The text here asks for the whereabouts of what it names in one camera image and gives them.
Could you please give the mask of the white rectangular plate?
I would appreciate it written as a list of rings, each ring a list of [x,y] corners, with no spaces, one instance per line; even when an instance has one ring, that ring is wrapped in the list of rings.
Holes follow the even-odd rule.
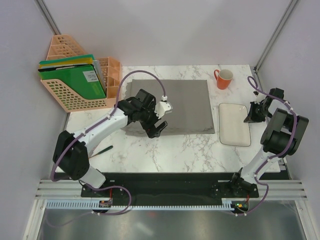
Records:
[[[249,147],[251,134],[249,124],[244,120],[248,116],[245,105],[221,103],[219,113],[219,140],[223,145]]]

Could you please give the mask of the grey placemat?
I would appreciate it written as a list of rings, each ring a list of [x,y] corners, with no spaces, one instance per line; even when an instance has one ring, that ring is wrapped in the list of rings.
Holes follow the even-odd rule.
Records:
[[[215,134],[212,108],[207,81],[164,79],[161,80],[166,90],[167,100],[173,107],[172,112],[166,113],[162,121],[167,121],[167,127],[161,132],[162,136]],[[154,79],[133,79],[127,83],[125,98],[134,97],[140,89],[161,100],[163,89]],[[139,122],[131,123],[124,128],[126,135],[147,136]]]

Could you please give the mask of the orange mug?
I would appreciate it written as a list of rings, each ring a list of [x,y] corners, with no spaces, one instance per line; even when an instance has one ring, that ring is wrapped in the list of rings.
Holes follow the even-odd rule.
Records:
[[[216,69],[213,75],[216,80],[216,85],[220,90],[227,89],[234,77],[233,73],[228,69]]]

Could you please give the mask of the gold fork green handle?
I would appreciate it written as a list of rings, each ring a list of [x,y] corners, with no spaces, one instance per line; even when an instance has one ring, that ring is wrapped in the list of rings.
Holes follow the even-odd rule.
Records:
[[[103,154],[103,153],[111,150],[113,147],[114,147],[113,145],[110,145],[110,146],[104,148],[103,150],[99,151],[98,153],[93,154],[90,158],[93,158],[93,157],[95,157],[95,156],[101,155],[101,154]]]

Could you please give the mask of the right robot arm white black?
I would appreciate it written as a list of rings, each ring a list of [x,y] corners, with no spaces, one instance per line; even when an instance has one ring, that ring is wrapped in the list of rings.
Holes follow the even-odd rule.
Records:
[[[235,197],[257,197],[258,180],[271,165],[297,151],[309,124],[308,118],[296,114],[284,100],[280,88],[272,88],[264,100],[251,102],[244,122],[261,123],[266,118],[269,122],[260,139],[261,149],[229,182]]]

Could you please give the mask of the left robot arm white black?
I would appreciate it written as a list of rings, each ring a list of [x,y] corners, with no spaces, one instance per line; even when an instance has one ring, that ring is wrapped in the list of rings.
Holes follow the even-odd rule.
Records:
[[[159,126],[156,123],[172,109],[167,97],[157,102],[155,96],[140,89],[136,96],[119,101],[110,112],[83,130],[61,132],[53,154],[53,167],[60,168],[72,180],[84,182],[95,194],[104,197],[110,185],[105,175],[89,161],[95,148],[113,132],[135,122],[140,123],[150,139],[158,138],[168,123],[163,121]]]

